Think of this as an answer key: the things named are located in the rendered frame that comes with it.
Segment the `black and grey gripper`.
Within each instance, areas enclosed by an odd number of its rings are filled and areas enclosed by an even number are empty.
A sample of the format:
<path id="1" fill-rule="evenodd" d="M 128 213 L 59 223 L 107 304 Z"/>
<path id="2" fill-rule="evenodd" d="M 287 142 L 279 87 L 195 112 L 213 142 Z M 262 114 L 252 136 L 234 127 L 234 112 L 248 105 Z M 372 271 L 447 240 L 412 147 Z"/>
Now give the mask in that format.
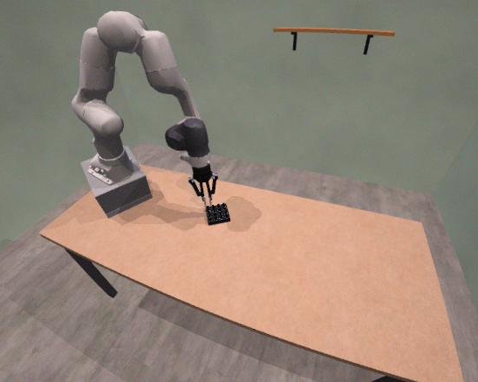
<path id="1" fill-rule="evenodd" d="M 212 173 L 212 171 L 210 169 L 210 164 L 208 164 L 205 167 L 192 167 L 192 169 L 193 169 L 194 175 L 191 178 L 190 177 L 188 178 L 188 182 L 194 188 L 197 196 L 202 197 L 202 201 L 204 201 L 205 208 L 207 207 L 207 204 L 206 204 L 206 200 L 205 200 L 205 194 L 203 192 L 202 183 L 206 182 L 207 190 L 208 190 L 209 204 L 210 204 L 210 207 L 212 207 L 212 203 L 211 203 L 212 196 L 211 195 L 215 193 L 215 185 L 216 185 L 216 181 L 218 179 L 218 175 Z M 210 180 L 211 177 L 213 177 L 213 184 L 212 184 L 212 190 L 210 191 L 210 186 L 209 186 L 208 181 Z M 201 192 L 199 191 L 198 187 L 196 186 L 194 179 L 200 183 Z"/>

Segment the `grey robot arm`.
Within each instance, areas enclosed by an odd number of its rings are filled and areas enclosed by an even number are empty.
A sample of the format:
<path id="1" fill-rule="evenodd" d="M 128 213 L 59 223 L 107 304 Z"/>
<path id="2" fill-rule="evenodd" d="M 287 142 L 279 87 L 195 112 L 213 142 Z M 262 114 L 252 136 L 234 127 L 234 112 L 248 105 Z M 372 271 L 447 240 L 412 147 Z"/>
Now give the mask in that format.
<path id="1" fill-rule="evenodd" d="M 110 186 L 129 179 L 134 172 L 120 138 L 123 119 L 106 103 L 106 96 L 114 85 L 118 51 L 136 52 L 150 86 L 179 100 L 184 119 L 166 130 L 167 145 L 174 150 L 187 151 L 180 157 L 192 167 L 210 164 L 205 124 L 188 83 L 178 70 L 167 36 L 160 31 L 148 31 L 143 20 L 129 12 L 109 11 L 99 19 L 97 28 L 84 32 L 80 87 L 72 101 L 73 111 L 95 137 L 92 142 L 98 154 L 93 157 L 88 173 Z"/>

